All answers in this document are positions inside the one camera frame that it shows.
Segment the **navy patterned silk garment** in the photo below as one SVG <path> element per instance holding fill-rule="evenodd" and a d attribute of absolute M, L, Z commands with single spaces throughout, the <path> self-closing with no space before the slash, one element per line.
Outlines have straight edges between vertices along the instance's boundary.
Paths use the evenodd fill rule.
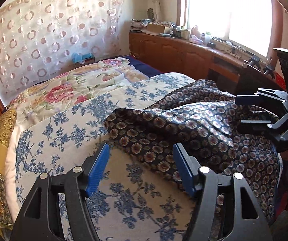
<path fill-rule="evenodd" d="M 267 220 L 274 215 L 280 159 L 265 136 L 239 132 L 242 120 L 277 121 L 257 106 L 239 106 L 211 80 L 198 80 L 167 94 L 145 109 L 118 108 L 104 122 L 110 139 L 124 152 L 167 180 L 183 187 L 173 158 L 173 145 L 214 172 L 241 173 Z"/>

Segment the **dark chair back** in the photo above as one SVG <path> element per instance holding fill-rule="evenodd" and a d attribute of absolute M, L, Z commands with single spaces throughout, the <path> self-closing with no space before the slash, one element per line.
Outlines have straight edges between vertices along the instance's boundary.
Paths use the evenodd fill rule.
<path fill-rule="evenodd" d="M 258 88 L 285 90 L 269 76 L 264 75 L 260 70 L 243 64 L 240 77 L 235 88 L 235 95 L 246 95 L 256 93 Z"/>

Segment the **blue white floral cover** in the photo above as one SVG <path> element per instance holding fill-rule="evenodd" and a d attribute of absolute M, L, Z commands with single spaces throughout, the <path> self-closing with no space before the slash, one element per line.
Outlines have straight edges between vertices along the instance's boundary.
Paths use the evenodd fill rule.
<path fill-rule="evenodd" d="M 22 130 L 6 186 L 11 240 L 182 240 L 193 202 L 177 188 L 172 144 L 108 122 L 118 108 L 142 111 L 192 81 L 157 75 Z"/>

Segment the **wooden window-side cabinet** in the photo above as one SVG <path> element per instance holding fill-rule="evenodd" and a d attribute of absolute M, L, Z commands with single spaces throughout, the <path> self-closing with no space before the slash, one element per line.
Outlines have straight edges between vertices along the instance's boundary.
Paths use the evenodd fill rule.
<path fill-rule="evenodd" d="M 129 33 L 129 49 L 138 60 L 161 72 L 179 72 L 198 80 L 214 71 L 233 83 L 240 78 L 240 59 L 182 39 Z"/>

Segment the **cardboard box on cabinet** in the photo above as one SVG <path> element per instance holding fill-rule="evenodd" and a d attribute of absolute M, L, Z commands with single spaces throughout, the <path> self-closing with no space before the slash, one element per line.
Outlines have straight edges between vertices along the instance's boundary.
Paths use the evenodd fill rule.
<path fill-rule="evenodd" d="M 156 34 L 169 34 L 170 31 L 173 29 L 172 27 L 169 26 L 163 26 L 160 24 L 156 23 L 149 23 L 146 27 L 147 31 L 156 33 Z"/>

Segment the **pink floral quilt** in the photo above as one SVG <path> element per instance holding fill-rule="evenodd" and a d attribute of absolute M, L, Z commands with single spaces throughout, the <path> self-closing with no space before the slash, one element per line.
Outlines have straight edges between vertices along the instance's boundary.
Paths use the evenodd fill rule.
<path fill-rule="evenodd" d="M 33 85 L 8 107 L 17 113 L 16 126 L 27 129 L 76 104 L 147 78 L 124 57 L 105 59 Z"/>

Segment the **sheer circle-pattern curtain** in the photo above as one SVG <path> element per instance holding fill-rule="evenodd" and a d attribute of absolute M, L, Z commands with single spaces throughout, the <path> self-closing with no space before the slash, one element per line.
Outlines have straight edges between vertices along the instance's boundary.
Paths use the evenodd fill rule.
<path fill-rule="evenodd" d="M 71 68 L 118 55 L 124 0 L 16 0 L 0 9 L 0 100 Z"/>

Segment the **window with wooden frame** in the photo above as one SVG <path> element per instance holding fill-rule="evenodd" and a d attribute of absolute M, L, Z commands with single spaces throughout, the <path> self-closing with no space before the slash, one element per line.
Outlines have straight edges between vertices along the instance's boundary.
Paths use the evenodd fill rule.
<path fill-rule="evenodd" d="M 179 0 L 178 24 L 198 28 L 272 63 L 281 44 L 283 10 L 277 0 Z"/>

